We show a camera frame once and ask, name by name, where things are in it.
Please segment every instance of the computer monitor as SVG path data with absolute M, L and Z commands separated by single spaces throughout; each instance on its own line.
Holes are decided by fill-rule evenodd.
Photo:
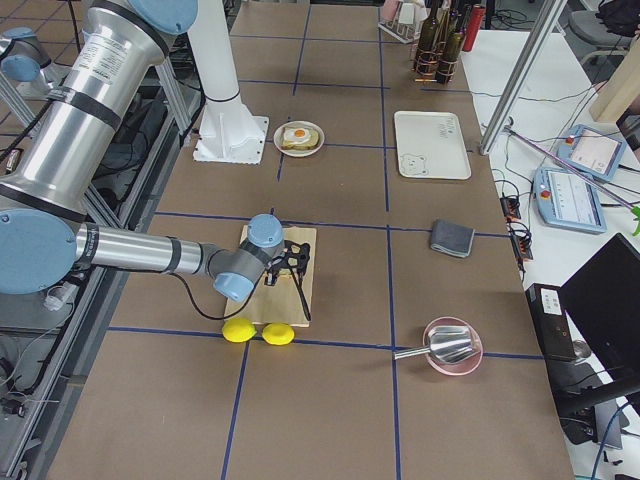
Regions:
M 626 396 L 640 414 L 640 253 L 614 235 L 559 290 L 567 310 L 613 382 L 556 400 L 562 415 Z

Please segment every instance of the brown table surface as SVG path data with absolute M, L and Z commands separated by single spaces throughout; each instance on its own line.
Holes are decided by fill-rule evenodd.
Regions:
M 378 10 L 244 3 L 232 44 L 244 102 L 320 125 L 326 146 L 259 166 L 183 148 L 151 232 L 237 245 L 271 209 L 318 229 L 313 323 L 295 343 L 225 342 L 173 278 L 132 275 L 50 470 L 51 479 L 573 478 L 489 161 L 460 68 L 422 88 Z M 472 177 L 410 181 L 392 115 L 450 111 Z M 428 248 L 436 218 L 477 229 L 471 256 Z M 211 280 L 189 278 L 222 314 Z M 486 354 L 466 377 L 392 361 L 432 319 L 470 322 Z

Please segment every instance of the red can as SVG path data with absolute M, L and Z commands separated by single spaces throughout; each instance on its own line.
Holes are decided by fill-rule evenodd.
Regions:
M 469 18 L 469 26 L 467 27 L 467 35 L 464 39 L 464 45 L 462 46 L 463 52 L 470 52 L 473 48 L 473 44 L 478 36 L 478 30 L 480 30 L 480 24 L 487 9 L 482 5 L 474 5 L 471 9 L 471 17 Z

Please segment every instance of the metal scoop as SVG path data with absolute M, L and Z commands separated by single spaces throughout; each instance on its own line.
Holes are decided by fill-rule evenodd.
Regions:
M 429 343 L 424 347 L 394 352 L 393 358 L 413 357 L 430 354 L 440 363 L 455 364 L 465 361 L 478 353 L 474 347 L 469 327 L 463 325 L 439 325 L 428 334 Z

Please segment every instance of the gray cloth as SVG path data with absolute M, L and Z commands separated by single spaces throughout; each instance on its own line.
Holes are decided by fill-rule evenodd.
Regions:
M 431 248 L 454 257 L 468 257 L 475 233 L 473 228 L 438 219 L 433 224 Z

